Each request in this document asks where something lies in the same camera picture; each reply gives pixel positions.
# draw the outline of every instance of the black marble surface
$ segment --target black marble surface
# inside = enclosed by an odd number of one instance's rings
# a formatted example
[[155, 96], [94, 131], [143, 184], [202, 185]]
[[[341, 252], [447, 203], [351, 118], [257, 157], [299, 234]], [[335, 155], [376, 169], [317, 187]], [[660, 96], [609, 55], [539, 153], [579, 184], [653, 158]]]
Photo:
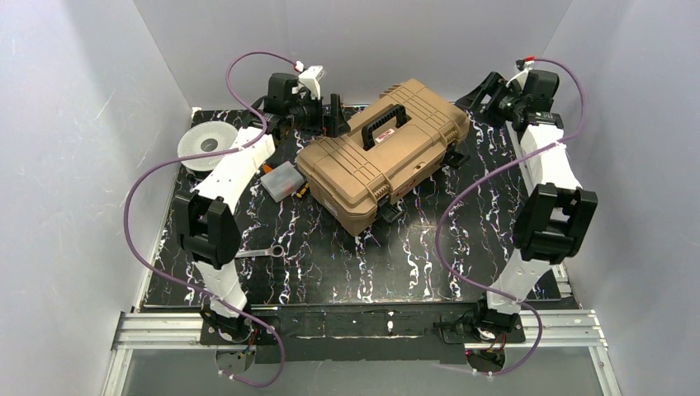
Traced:
[[[346, 107], [347, 116], [362, 108]], [[198, 111], [192, 125], [222, 120], [237, 127], [239, 111]], [[284, 140], [271, 163], [294, 162], [310, 136], [295, 132]], [[345, 232], [335, 218], [307, 194], [280, 203], [260, 185], [250, 182], [234, 213], [243, 235], [242, 249], [281, 244], [286, 255], [236, 260], [242, 287], [252, 304], [341, 304], [388, 302], [474, 301], [481, 290], [455, 281], [436, 257], [437, 220], [454, 196], [474, 180], [515, 158], [505, 130], [474, 122], [461, 143], [471, 159], [458, 170], [443, 168], [416, 186], [401, 202], [404, 214], [393, 224], [378, 220], [358, 237]], [[180, 168], [176, 191], [189, 191], [196, 182]], [[452, 265], [475, 281], [490, 285], [513, 250], [511, 229], [527, 196], [519, 168], [486, 182], [453, 211], [445, 248]], [[173, 238], [168, 216], [155, 265], [170, 274], [203, 285], [201, 276]], [[559, 299], [548, 272], [530, 299]], [[202, 296], [158, 277], [150, 281], [142, 309], [197, 306]]]

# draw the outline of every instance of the black toolbox handle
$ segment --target black toolbox handle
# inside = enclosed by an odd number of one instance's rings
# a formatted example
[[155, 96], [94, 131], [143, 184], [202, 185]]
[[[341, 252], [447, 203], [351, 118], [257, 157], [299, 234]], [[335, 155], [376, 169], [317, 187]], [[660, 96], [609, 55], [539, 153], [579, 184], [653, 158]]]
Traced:
[[380, 126], [386, 124], [392, 118], [396, 117], [396, 128], [400, 128], [405, 123], [409, 122], [409, 117], [406, 115], [404, 105], [393, 105], [389, 110], [376, 117], [372, 122], [362, 127], [362, 143], [365, 151], [375, 146], [372, 133]]

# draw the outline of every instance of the tan toolbox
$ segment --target tan toolbox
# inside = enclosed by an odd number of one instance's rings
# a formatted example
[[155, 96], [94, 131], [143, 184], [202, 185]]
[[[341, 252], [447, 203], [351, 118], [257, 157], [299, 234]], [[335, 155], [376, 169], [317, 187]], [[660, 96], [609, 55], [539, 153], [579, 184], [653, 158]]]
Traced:
[[353, 236], [369, 227], [379, 205], [393, 205], [442, 166], [445, 152], [469, 131], [466, 113], [411, 79], [349, 121], [350, 132], [319, 138], [297, 166], [311, 195]]

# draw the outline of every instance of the white enclosure wall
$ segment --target white enclosure wall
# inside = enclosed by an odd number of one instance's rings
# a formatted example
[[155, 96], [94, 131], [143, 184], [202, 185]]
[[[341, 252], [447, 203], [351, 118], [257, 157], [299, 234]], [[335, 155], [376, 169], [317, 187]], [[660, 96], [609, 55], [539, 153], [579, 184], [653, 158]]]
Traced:
[[[0, 394], [99, 394], [144, 270], [122, 203], [190, 111], [131, 0], [0, 2]], [[132, 216], [152, 252], [174, 169]]]
[[[588, 127], [570, 143], [600, 204], [568, 268], [598, 312], [625, 394], [698, 394], [700, 2], [574, 0], [545, 55], [582, 77]], [[570, 80], [555, 110], [570, 128]]]
[[[226, 66], [250, 50], [322, 64], [325, 95], [369, 103], [417, 78], [454, 100], [492, 70], [542, 54], [570, 0], [135, 0], [190, 106], [239, 108], [223, 84]], [[286, 64], [258, 57], [234, 70], [250, 101]]]

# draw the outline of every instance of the tape roll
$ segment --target tape roll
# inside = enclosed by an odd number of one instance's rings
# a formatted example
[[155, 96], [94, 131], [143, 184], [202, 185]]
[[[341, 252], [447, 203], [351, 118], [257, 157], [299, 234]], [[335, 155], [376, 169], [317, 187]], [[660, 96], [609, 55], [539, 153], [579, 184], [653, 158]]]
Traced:
[[[179, 158], [188, 155], [212, 153], [230, 149], [238, 135], [238, 130], [223, 121], [209, 121], [188, 130], [177, 145]], [[182, 162], [192, 172], [211, 172], [221, 161], [223, 155], [208, 158], [191, 159]]]

